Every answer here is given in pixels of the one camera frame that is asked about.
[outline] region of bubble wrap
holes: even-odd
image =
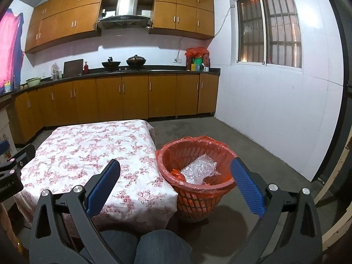
[[[204,184],[204,178],[220,174],[216,170],[216,162],[206,154],[201,155],[183,168],[181,173],[190,184]]]

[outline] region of window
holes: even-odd
[[[294,0],[237,0],[237,9],[238,61],[302,67]]]

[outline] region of person's leg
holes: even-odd
[[[100,233],[111,250],[120,258],[123,264],[133,264],[138,245],[138,237],[124,231],[107,230]],[[92,260],[84,248],[80,252],[88,260]]]
[[[155,230],[140,238],[134,264],[191,264],[192,248],[170,230]]]

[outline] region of range hood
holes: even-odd
[[[104,18],[98,22],[101,29],[145,28],[150,27],[150,17],[136,15],[138,0],[118,0],[116,11],[105,11]]]

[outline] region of red trash bag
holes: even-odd
[[[216,170],[220,175],[205,178],[206,185],[180,180],[177,170],[181,171],[203,154],[217,162]],[[236,186],[230,172],[235,157],[237,155],[226,144],[207,136],[185,137],[156,151],[160,173],[178,193],[177,216],[180,220],[197,222],[205,219],[221,198]]]

